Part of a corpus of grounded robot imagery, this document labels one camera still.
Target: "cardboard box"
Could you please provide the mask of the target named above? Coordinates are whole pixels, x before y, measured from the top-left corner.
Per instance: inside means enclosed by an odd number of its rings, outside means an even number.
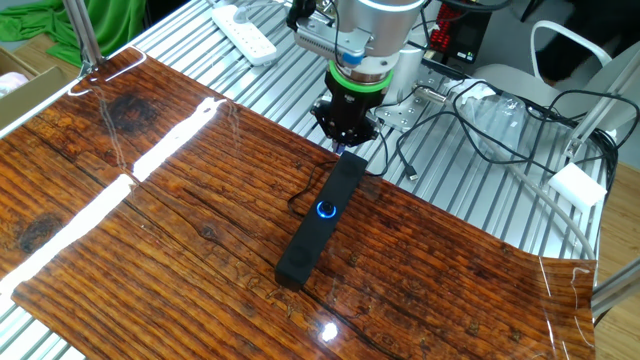
[[[0,47],[0,75],[8,72],[21,73],[29,82],[0,99],[0,130],[68,83],[57,66],[39,74],[24,61]]]

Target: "green fabric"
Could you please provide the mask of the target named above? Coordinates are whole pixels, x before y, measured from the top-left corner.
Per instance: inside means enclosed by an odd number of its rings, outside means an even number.
[[[146,0],[85,0],[103,55],[109,55],[142,31]],[[47,50],[81,65],[76,34],[62,0],[43,0],[0,11],[0,41],[20,41],[46,33],[58,44]]]

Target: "wooden floor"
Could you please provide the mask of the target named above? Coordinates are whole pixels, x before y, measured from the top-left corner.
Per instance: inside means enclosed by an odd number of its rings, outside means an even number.
[[[45,51],[53,43],[40,35],[15,51],[18,57],[38,71],[59,66],[69,80],[79,69],[52,57]],[[602,221],[599,281],[604,281],[634,258],[640,256],[640,172],[620,164]],[[626,300],[605,317],[596,328],[598,359],[640,358],[640,294]]]

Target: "metal slotted table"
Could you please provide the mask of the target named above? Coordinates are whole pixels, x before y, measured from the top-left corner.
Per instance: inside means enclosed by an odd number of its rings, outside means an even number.
[[[309,113],[316,98],[326,92],[326,60],[295,45],[292,32],[284,25],[283,8],[258,8],[250,15],[251,21],[278,49],[278,60],[261,67],[253,67],[244,59],[213,24],[210,11],[207,1],[193,0],[131,44],[329,149],[331,141],[315,126],[315,119]],[[420,69],[419,79],[424,84],[439,87],[440,91],[444,91],[443,84],[448,81],[424,66]],[[423,118],[444,109],[431,103],[413,104],[412,110],[416,114],[427,107]],[[541,131],[542,140],[536,143],[540,122],[531,118],[523,121],[521,149],[535,147],[538,162],[553,169],[561,168],[564,161],[561,155],[570,130],[547,125]],[[401,132],[384,127],[382,133],[393,154]],[[383,169],[385,153],[380,139],[349,150],[369,160],[371,172]],[[407,180],[404,166],[395,155],[390,158],[385,180],[532,254],[586,258],[576,236],[562,219],[507,167],[482,160],[453,117],[443,115],[425,124],[406,139],[402,150],[420,178],[415,182]],[[586,144],[577,159],[598,154],[593,144]],[[550,175],[531,165],[523,164],[521,169],[552,199],[559,200],[559,195],[546,186]],[[599,161],[586,163],[583,169],[599,183],[606,183],[606,173]],[[568,204],[561,204],[561,207],[578,224],[598,254],[602,202],[584,214]],[[23,309],[13,303],[0,305],[0,354],[25,359],[83,358]]]

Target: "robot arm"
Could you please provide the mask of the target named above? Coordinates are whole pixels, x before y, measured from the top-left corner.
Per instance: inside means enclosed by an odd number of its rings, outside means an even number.
[[[378,135],[369,109],[382,104],[399,52],[425,2],[341,0],[335,27],[310,18],[315,1],[293,2],[287,25],[296,32],[296,43],[329,59],[325,83],[332,97],[318,99],[311,112],[336,148]]]

